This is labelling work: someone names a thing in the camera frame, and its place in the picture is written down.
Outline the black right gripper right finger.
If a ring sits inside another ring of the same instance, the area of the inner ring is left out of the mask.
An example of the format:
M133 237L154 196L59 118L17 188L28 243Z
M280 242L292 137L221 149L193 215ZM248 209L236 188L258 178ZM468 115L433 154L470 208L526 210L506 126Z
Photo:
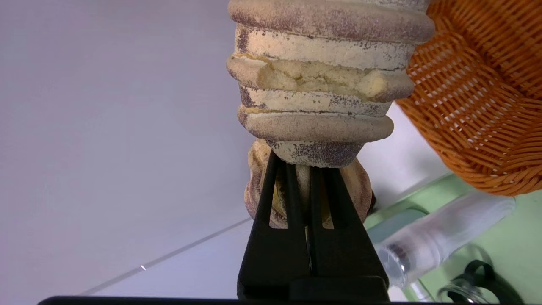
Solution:
M308 238L315 276L387 276L338 168L310 170Z

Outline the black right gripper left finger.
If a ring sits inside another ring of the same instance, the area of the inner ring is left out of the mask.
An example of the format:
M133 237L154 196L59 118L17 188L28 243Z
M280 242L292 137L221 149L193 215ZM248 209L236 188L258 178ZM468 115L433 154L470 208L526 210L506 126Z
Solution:
M286 181L287 228L270 226L279 171ZM309 255L296 170L271 152L238 274L237 296L239 299L289 299L290 284L308 276Z

